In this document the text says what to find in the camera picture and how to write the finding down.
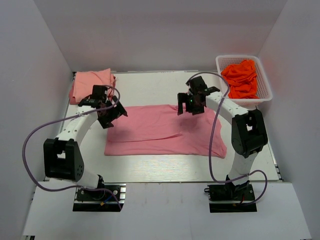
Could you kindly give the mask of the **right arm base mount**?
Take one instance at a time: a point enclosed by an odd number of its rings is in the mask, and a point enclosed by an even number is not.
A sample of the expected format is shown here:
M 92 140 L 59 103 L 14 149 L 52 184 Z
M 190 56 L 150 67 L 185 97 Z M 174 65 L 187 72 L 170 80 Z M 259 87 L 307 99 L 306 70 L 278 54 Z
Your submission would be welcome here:
M 240 186 L 232 182 L 210 184 L 203 191 L 208 195 L 210 213 L 257 212 L 254 189 L 249 181 Z

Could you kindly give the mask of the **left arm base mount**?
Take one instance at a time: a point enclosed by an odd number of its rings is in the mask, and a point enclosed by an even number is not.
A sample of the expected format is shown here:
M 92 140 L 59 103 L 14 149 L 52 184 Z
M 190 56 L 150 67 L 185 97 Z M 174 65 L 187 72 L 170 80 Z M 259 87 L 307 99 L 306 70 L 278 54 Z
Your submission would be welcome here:
M 77 188 L 73 212 L 119 213 L 126 199 L 125 183 L 104 183 L 105 190 L 91 191 Z

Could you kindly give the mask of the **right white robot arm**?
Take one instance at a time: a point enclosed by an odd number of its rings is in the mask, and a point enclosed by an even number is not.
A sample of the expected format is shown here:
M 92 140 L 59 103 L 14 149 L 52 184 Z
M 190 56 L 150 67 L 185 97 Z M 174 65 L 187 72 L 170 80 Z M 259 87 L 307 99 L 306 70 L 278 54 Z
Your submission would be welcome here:
M 246 185 L 255 158 L 268 143 L 264 118 L 258 109 L 248 110 L 228 98 L 228 92 L 221 92 L 217 87 L 208 87 L 201 73 L 191 76 L 185 83 L 186 93 L 178 93 L 178 115 L 184 112 L 192 115 L 202 114 L 205 108 L 215 111 L 231 125 L 231 145 L 235 151 L 232 167 L 225 180 L 212 180 L 217 184 L 234 186 Z

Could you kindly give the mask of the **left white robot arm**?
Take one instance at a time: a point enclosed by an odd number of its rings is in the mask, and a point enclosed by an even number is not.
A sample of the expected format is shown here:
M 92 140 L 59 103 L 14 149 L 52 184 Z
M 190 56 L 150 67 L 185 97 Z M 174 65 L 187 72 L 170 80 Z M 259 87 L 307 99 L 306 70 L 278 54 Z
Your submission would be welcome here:
M 94 85 L 92 93 L 83 98 L 77 107 L 77 114 L 54 139 L 48 138 L 43 144 L 45 176 L 76 183 L 78 186 L 97 189 L 102 177 L 85 169 L 81 154 L 81 143 L 95 122 L 103 129 L 112 128 L 113 121 L 128 113 L 120 98 L 108 97 L 110 85 Z

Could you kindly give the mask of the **pink t shirt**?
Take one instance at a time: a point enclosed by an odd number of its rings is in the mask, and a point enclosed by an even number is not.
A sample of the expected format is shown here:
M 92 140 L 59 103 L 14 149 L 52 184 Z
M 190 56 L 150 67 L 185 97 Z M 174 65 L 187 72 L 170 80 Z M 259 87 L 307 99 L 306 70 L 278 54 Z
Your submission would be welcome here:
M 176 105 L 129 106 L 128 117 L 121 116 L 107 130 L 106 156 L 198 155 L 225 158 L 227 147 L 216 123 L 212 146 L 210 136 L 215 112 L 178 115 Z

